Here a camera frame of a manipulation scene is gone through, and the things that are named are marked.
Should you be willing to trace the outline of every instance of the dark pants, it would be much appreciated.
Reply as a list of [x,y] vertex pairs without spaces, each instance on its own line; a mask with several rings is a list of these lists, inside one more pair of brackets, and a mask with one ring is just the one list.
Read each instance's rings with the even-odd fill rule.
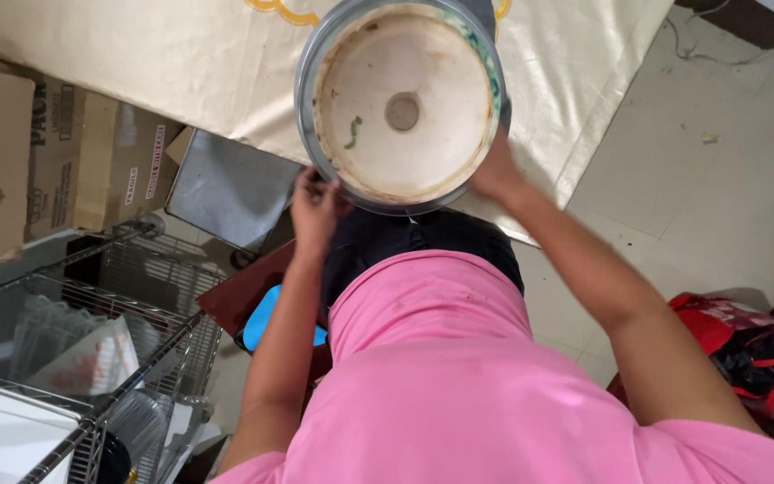
[[509,237],[497,226],[451,210],[419,215],[412,221],[356,208],[340,221],[330,242],[322,275],[322,310],[328,314],[342,291],[371,266],[426,249],[465,252],[486,259],[525,293]]

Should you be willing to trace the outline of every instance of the tile floor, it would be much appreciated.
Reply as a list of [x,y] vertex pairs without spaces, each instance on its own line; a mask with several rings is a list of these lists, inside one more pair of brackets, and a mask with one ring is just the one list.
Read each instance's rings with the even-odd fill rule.
[[[684,25],[680,50],[728,62],[759,50],[701,19]],[[704,134],[718,137],[704,145]],[[609,241],[661,293],[733,294],[774,304],[774,51],[750,65],[683,61],[663,25],[567,211]],[[175,221],[168,233],[199,245],[211,237]],[[617,371],[608,338],[538,249],[514,244],[537,341],[605,386]],[[214,420],[234,429],[248,357],[221,343]]]

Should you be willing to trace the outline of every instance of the stainless steel rim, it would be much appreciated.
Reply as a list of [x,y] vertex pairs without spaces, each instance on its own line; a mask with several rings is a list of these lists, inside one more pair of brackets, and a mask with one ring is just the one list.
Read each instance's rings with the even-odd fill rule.
[[[479,19],[470,13],[467,8],[452,0],[344,0],[333,7],[321,23],[313,30],[309,40],[304,46],[304,51],[297,65],[297,73],[294,78],[294,107],[297,114],[297,131],[304,141],[306,152],[310,156],[313,165],[316,166],[322,178],[328,181],[341,178],[331,165],[316,136],[316,127],[312,119],[312,99],[315,90],[316,74],[321,65],[324,54],[333,45],[334,40],[343,28],[354,19],[364,15],[367,11],[391,4],[426,4],[442,9],[461,19],[465,25],[472,27],[474,33],[482,40],[486,49],[491,52],[494,70],[497,74],[500,92],[506,92],[503,79],[503,70],[500,67],[500,59],[496,55],[495,41],[489,36]],[[342,183],[342,194],[355,205],[370,212],[381,215],[420,215],[426,212],[445,207],[456,200],[465,192],[465,186],[445,194],[434,200],[424,203],[389,204],[374,200],[347,183]]]

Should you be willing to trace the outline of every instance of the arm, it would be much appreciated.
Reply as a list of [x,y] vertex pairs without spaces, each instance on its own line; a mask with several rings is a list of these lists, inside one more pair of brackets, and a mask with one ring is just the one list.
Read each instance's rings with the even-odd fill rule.
[[503,133],[470,186],[495,199],[519,221],[608,334],[638,423],[693,419],[762,434],[653,286],[608,244],[525,181]]
[[249,364],[235,435],[221,472],[271,451],[285,452],[300,426],[312,358],[322,267],[336,228],[338,186],[302,173],[292,200],[297,244],[262,339]]

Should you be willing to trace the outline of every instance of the blue object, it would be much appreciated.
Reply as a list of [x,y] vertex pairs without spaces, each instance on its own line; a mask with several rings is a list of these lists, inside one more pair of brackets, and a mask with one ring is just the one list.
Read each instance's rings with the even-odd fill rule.
[[[262,335],[265,332],[267,322],[271,319],[271,313],[274,312],[274,306],[277,303],[277,299],[280,298],[281,287],[282,285],[280,284],[279,286],[274,286],[268,290],[259,305],[255,307],[255,310],[250,314],[249,319],[247,320],[247,324],[243,325],[241,333],[237,336],[239,345],[243,343],[244,348],[255,351],[255,347],[258,346],[259,340],[262,339]],[[316,335],[312,339],[312,345],[324,345],[327,336],[328,332],[317,325]]]

